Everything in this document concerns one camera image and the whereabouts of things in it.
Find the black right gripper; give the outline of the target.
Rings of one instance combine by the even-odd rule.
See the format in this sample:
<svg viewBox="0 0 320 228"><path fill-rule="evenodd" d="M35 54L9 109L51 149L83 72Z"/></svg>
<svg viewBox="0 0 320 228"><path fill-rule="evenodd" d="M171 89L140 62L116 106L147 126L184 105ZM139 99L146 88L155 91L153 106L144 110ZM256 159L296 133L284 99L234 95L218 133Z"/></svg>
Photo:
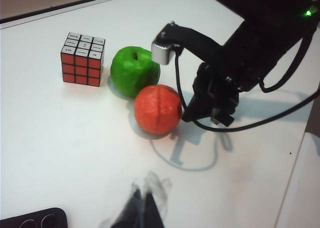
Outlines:
<svg viewBox="0 0 320 228"><path fill-rule="evenodd" d="M207 63L202 62L193 81L193 97L183 112L185 122L197 121L211 116L215 125L229 127L239 104L239 94L232 90Z"/></svg>

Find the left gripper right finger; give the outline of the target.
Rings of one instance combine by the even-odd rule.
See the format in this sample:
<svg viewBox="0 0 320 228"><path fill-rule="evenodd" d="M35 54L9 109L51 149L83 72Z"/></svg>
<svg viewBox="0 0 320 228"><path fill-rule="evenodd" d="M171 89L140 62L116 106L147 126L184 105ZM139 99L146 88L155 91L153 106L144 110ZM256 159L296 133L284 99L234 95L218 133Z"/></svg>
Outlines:
<svg viewBox="0 0 320 228"><path fill-rule="evenodd" d="M168 200L172 188L169 178L160 179L149 171L143 184L143 227L164 228L164 220L168 213Z"/></svg>

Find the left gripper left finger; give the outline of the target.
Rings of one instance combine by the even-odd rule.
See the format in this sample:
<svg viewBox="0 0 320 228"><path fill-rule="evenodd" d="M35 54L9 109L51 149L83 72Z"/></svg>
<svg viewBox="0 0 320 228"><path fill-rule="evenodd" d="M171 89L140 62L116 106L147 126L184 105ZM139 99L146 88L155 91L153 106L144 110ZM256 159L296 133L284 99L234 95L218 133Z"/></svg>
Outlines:
<svg viewBox="0 0 320 228"><path fill-rule="evenodd" d="M136 183L131 184L130 194L123 209L116 218L109 217L103 220L100 228L139 228L143 205L140 187Z"/></svg>

